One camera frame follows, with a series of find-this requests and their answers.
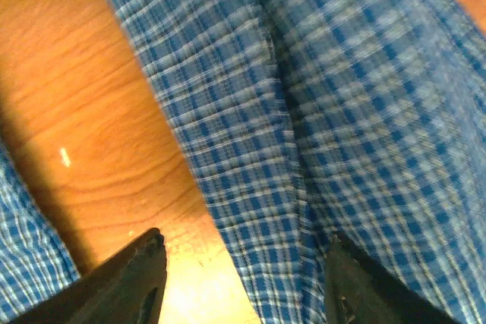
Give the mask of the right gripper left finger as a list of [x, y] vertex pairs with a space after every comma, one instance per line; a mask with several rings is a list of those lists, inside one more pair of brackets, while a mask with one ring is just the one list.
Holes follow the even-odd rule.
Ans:
[[13, 323], [158, 323], [167, 279], [164, 237], [151, 228]]

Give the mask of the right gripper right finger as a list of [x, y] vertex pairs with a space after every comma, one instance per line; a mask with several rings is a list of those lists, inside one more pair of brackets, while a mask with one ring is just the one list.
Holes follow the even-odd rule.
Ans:
[[327, 251], [324, 299], [328, 323], [456, 322], [409, 290], [342, 232], [334, 235]]

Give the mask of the blue plaid shirt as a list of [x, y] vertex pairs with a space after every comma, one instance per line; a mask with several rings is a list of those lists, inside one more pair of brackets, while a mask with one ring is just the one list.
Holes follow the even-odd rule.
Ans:
[[1, 0], [1, 321], [151, 226], [160, 323], [327, 323], [344, 234], [485, 321], [485, 39], [456, 0]]

